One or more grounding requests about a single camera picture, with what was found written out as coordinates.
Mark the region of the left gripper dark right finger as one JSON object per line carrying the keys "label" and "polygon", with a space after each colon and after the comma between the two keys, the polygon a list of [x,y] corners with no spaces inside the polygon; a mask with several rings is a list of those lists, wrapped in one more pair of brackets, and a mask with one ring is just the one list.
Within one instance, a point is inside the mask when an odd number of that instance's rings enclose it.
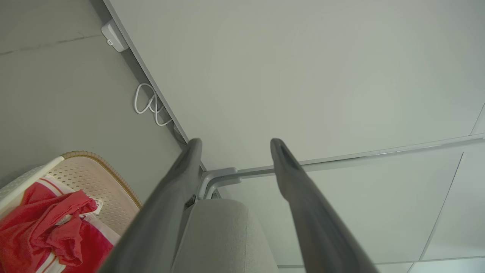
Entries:
{"label": "left gripper dark right finger", "polygon": [[376,273],[357,240],[286,144],[270,143],[274,173],[288,201],[308,273]]}

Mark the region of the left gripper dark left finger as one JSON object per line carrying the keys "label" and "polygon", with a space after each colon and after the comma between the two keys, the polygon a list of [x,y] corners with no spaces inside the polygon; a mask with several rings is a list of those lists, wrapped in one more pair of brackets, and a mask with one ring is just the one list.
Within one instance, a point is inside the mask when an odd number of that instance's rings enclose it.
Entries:
{"label": "left gripper dark left finger", "polygon": [[202,141],[192,139],[142,205],[100,273],[171,271],[184,206],[197,190]]}

